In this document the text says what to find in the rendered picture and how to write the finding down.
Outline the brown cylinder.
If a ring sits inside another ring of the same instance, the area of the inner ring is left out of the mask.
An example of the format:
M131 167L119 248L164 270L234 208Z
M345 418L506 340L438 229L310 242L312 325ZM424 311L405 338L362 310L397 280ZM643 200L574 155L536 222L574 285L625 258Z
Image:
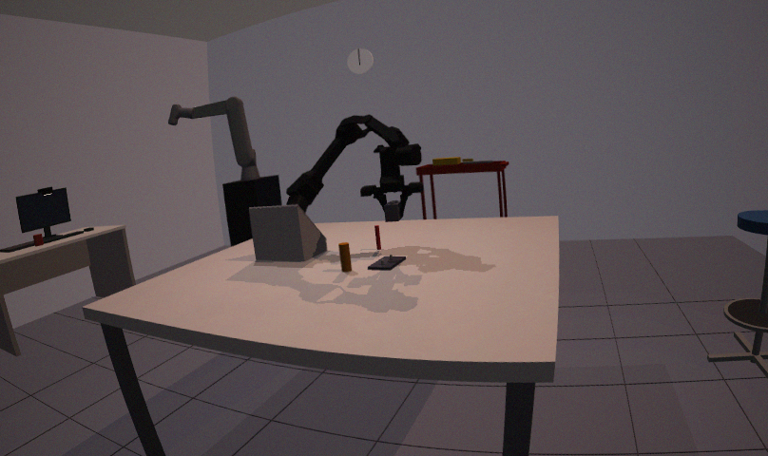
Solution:
M349 243L343 242L338 244L341 272L348 273L352 271Z

